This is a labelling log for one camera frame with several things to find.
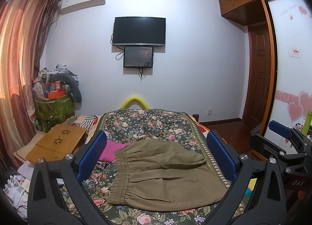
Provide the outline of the olive khaki pants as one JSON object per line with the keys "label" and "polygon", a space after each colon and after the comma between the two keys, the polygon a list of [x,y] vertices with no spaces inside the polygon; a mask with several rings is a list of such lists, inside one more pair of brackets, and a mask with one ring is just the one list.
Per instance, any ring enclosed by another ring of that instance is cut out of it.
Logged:
{"label": "olive khaki pants", "polygon": [[226,187],[205,157],[176,142],[142,140],[115,151],[112,205],[172,212],[200,208],[223,199]]}

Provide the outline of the magenta folded garment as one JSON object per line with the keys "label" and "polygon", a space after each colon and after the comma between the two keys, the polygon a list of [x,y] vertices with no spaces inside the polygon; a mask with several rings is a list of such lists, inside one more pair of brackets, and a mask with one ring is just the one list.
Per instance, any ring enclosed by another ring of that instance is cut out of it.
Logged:
{"label": "magenta folded garment", "polygon": [[98,161],[100,162],[114,162],[116,157],[115,157],[115,151],[119,150],[121,148],[124,148],[126,146],[130,145],[130,143],[117,143],[117,142],[113,142],[110,140],[107,140],[106,142],[106,146],[103,150],[103,152],[101,153]]}

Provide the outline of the green bottle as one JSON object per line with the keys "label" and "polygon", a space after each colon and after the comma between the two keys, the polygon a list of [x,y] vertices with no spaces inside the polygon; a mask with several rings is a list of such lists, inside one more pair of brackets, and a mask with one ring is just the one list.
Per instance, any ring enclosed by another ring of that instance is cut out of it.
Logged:
{"label": "green bottle", "polygon": [[305,123],[304,123],[304,125],[303,125],[303,127],[301,129],[301,133],[304,136],[308,135],[310,124],[311,124],[311,120],[312,120],[312,111],[308,110],[307,116],[306,116],[306,119],[305,119]]}

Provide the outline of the floral green bedspread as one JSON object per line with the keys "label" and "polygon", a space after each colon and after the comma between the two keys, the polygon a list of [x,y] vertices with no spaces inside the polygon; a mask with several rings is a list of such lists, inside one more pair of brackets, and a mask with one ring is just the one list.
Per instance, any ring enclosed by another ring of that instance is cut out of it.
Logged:
{"label": "floral green bedspread", "polygon": [[205,134],[182,112],[119,109],[98,117],[118,148],[82,185],[111,224],[203,224],[232,184]]}

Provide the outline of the colourful fleece blanket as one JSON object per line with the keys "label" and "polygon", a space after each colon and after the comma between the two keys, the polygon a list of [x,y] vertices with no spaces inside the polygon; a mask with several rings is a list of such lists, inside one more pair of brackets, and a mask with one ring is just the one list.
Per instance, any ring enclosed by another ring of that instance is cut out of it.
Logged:
{"label": "colourful fleece blanket", "polygon": [[192,114],[191,118],[195,121],[196,125],[198,126],[198,128],[202,132],[203,136],[205,136],[205,138],[206,138],[207,134],[210,132],[208,125],[205,122],[201,123],[199,121],[199,115],[198,114]]}

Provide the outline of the bamboo lap desk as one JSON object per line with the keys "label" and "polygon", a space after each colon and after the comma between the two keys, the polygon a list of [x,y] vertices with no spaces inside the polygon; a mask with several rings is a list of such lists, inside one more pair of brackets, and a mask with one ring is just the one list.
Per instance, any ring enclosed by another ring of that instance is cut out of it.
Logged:
{"label": "bamboo lap desk", "polygon": [[48,162],[61,160],[74,151],[86,132],[85,127],[58,124],[35,144],[26,155],[26,160],[34,164],[41,157]]}

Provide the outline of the brown wooden door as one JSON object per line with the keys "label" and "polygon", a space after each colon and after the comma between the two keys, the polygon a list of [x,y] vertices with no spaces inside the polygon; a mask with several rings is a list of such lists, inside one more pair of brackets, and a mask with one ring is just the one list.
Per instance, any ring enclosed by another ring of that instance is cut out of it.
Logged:
{"label": "brown wooden door", "polygon": [[267,105],[271,49],[266,23],[248,27],[250,42],[250,70],[243,123],[250,129],[262,124]]}

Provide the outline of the grey plush pillow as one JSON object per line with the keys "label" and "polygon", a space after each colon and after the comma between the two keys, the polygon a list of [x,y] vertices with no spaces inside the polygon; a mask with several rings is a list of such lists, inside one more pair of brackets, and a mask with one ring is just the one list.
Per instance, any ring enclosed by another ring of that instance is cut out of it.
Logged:
{"label": "grey plush pillow", "polygon": [[54,83],[55,81],[60,81],[64,85],[69,85],[70,91],[73,94],[73,98],[77,103],[82,102],[82,95],[78,87],[78,82],[70,74],[57,73],[50,75],[49,81]]}

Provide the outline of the green fabric storage box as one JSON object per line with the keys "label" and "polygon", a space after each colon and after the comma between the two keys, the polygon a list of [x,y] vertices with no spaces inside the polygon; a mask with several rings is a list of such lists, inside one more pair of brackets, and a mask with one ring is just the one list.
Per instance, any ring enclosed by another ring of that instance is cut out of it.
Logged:
{"label": "green fabric storage box", "polygon": [[36,119],[45,133],[75,114],[73,99],[68,95],[48,101],[35,100],[34,106]]}

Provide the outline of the orange box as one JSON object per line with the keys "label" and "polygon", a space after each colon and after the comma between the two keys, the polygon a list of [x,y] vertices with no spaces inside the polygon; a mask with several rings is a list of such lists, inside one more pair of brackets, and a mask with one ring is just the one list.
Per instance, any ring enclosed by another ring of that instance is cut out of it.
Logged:
{"label": "orange box", "polygon": [[61,98],[63,96],[66,95],[66,92],[64,90],[55,90],[55,91],[52,91],[52,92],[49,92],[48,93],[48,99],[51,100],[51,99],[58,99],[58,98]]}

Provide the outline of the white papers pile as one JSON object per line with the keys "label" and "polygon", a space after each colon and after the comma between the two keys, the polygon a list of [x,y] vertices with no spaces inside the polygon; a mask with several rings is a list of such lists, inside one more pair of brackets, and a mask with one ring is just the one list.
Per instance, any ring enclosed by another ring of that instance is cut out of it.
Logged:
{"label": "white papers pile", "polygon": [[26,161],[17,170],[9,167],[1,172],[1,193],[14,211],[27,221],[27,200],[34,164]]}

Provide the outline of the white wardrobe sliding door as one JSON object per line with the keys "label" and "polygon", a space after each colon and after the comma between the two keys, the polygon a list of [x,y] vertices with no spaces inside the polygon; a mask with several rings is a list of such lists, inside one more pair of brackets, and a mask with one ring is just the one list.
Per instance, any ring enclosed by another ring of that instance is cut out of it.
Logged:
{"label": "white wardrobe sliding door", "polygon": [[303,124],[311,109],[311,12],[304,0],[268,0],[277,45],[271,120]]}

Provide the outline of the pink curtain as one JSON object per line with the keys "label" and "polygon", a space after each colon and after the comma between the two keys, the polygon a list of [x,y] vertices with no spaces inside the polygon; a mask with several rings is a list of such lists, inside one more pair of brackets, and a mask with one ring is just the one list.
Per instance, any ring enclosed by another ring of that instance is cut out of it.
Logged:
{"label": "pink curtain", "polygon": [[35,136],[32,84],[59,0],[7,0],[1,9],[1,165]]}

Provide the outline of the yellow foam bed rail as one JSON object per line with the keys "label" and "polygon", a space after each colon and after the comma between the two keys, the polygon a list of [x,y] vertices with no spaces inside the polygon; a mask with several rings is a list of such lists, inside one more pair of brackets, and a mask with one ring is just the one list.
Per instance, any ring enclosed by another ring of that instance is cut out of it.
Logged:
{"label": "yellow foam bed rail", "polygon": [[131,96],[125,100],[124,103],[120,106],[121,109],[128,109],[131,105],[137,104],[142,109],[150,109],[149,105],[139,96]]}

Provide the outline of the small black wall monitor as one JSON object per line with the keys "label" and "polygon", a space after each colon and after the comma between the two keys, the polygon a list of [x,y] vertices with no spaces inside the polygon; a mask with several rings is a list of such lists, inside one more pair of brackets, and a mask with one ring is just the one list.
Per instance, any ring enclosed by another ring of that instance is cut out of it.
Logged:
{"label": "small black wall monitor", "polygon": [[152,68],[153,47],[131,46],[124,48],[124,68]]}

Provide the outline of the black wall television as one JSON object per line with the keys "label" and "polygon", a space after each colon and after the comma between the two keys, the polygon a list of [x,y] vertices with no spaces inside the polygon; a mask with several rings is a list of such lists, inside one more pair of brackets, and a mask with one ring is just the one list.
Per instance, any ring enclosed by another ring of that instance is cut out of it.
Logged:
{"label": "black wall television", "polygon": [[166,19],[158,17],[116,17],[113,46],[165,46]]}

